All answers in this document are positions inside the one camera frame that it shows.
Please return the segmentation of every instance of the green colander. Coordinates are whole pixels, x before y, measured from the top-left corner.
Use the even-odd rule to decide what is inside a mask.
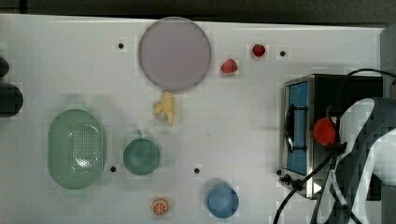
[[[87,111],[66,110],[49,127],[48,167],[66,189],[84,189],[102,173],[106,137],[99,120]]]

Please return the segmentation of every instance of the white table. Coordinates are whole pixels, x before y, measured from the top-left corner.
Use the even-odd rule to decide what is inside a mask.
[[[275,174],[283,83],[379,68],[382,29],[197,22],[210,39],[212,64],[203,83],[176,95],[175,124],[168,127],[151,114],[162,90],[143,76],[136,52],[153,22],[0,15],[0,55],[11,65],[5,80],[25,100],[18,116],[0,119],[1,223],[272,223],[289,193]],[[255,43],[267,46],[263,60],[249,54]],[[237,60],[238,76],[219,75],[228,58]],[[107,134],[105,170],[77,192],[58,186],[47,168],[50,123],[75,107],[92,112]],[[161,165],[148,176],[132,175],[122,164],[136,129],[162,148]],[[113,165],[116,173],[109,171]],[[205,208],[203,195],[219,179],[240,198],[227,219]],[[171,200],[166,217],[150,212],[160,196]],[[295,195],[280,223],[309,223],[314,205]],[[369,220],[380,223],[380,203],[367,208]]]

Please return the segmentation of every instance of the blue cup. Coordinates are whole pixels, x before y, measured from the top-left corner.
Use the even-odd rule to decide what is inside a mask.
[[[230,217],[236,212],[238,206],[238,195],[225,183],[216,185],[207,195],[207,208],[215,217]]]

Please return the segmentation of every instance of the red strawberry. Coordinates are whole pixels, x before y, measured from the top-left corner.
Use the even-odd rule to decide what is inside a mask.
[[[256,57],[261,57],[265,53],[265,47],[263,45],[255,45],[252,51]]]
[[[236,65],[236,62],[233,59],[229,59],[225,61],[220,70],[223,73],[233,73],[238,70],[238,65]]]

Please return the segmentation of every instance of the black cable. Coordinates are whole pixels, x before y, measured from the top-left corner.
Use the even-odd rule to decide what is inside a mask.
[[[329,160],[335,156],[337,153],[337,150],[334,150],[332,153],[330,153],[326,159],[317,167],[315,168],[315,170],[309,174],[308,176],[306,176],[302,181],[299,181],[298,183],[295,183],[295,185],[293,186],[293,190],[289,193],[289,195],[283,200],[282,204],[279,206],[279,208],[276,211],[276,215],[274,218],[274,224],[276,224],[279,220],[280,214],[282,213],[283,208],[285,207],[286,203],[289,201],[289,199],[291,198],[291,196],[293,196],[293,194],[295,192],[297,192],[297,188],[300,186],[302,187],[312,176],[314,176],[315,174],[317,174],[326,164],[327,162],[329,162]]]

